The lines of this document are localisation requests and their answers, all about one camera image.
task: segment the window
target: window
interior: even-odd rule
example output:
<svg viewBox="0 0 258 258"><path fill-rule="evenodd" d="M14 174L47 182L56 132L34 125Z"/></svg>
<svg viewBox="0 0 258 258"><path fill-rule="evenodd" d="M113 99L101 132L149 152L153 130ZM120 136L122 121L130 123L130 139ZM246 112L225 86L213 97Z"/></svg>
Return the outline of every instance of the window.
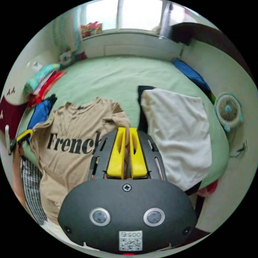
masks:
<svg viewBox="0 0 258 258"><path fill-rule="evenodd" d="M170 12L169 26L184 22L185 8L173 3L173 9Z"/></svg>
<svg viewBox="0 0 258 258"><path fill-rule="evenodd" d="M98 22L102 23L102 30L115 29L117 6L118 0L99 0L87 3L84 23Z"/></svg>
<svg viewBox="0 0 258 258"><path fill-rule="evenodd" d="M161 14L161 0L123 0L120 28L152 30L159 26Z"/></svg>
<svg viewBox="0 0 258 258"><path fill-rule="evenodd" d="M101 23L102 31L160 26L163 0L94 0L82 5L81 25Z"/></svg>

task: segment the plaid fabric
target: plaid fabric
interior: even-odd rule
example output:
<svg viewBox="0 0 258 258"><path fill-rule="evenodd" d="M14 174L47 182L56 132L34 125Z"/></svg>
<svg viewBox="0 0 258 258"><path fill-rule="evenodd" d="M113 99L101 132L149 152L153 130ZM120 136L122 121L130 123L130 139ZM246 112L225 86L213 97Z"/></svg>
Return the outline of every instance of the plaid fabric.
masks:
<svg viewBox="0 0 258 258"><path fill-rule="evenodd" d="M21 177L26 198L26 205L34 220L43 225L47 220L40 200L40 180L42 177L39 169L28 159L21 162Z"/></svg>

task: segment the white towel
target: white towel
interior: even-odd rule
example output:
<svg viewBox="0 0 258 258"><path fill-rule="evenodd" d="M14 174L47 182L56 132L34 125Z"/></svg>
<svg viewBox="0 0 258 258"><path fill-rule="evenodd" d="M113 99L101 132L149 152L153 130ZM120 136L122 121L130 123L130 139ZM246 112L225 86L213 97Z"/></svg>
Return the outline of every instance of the white towel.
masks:
<svg viewBox="0 0 258 258"><path fill-rule="evenodd" d="M167 180L186 191L202 181L212 163L209 122L201 98L145 90L141 106Z"/></svg>

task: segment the sticker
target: sticker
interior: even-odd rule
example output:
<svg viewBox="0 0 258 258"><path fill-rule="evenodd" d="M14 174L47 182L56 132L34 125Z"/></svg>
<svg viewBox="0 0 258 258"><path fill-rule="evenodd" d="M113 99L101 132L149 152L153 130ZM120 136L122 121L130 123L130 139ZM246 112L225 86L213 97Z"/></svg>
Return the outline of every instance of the sticker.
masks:
<svg viewBox="0 0 258 258"><path fill-rule="evenodd" d="M15 87L13 87L12 91L11 91L11 89L9 89L8 92L6 93L6 95L11 95L13 93L15 93Z"/></svg>
<svg viewBox="0 0 258 258"><path fill-rule="evenodd" d="M40 63L38 63L38 62L34 62L34 63L32 64L32 68L33 68L33 70L36 71L36 72L38 72L42 67L43 67L43 65L40 64Z"/></svg>
<svg viewBox="0 0 258 258"><path fill-rule="evenodd" d="M119 231L119 251L142 251L142 231Z"/></svg>

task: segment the bed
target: bed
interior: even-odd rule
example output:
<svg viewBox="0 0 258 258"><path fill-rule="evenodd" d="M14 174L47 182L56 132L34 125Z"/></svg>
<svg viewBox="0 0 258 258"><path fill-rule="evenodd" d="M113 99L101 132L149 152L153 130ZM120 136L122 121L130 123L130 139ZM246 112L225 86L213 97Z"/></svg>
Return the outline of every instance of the bed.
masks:
<svg viewBox="0 0 258 258"><path fill-rule="evenodd" d="M210 124L212 165L200 188L224 174L228 164L229 146L213 105L202 90L172 63L134 56L106 56L79 61L71 65L67 71L46 96L52 94L57 96L49 117L53 110L67 101L82 105L99 96L119 102L131 121L131 127L137 127L139 122L138 85L149 85L188 96L201 97ZM25 111L18 134L27 129L33 110ZM31 152L28 143L24 143L23 147L25 156L37 165L36 157Z"/></svg>

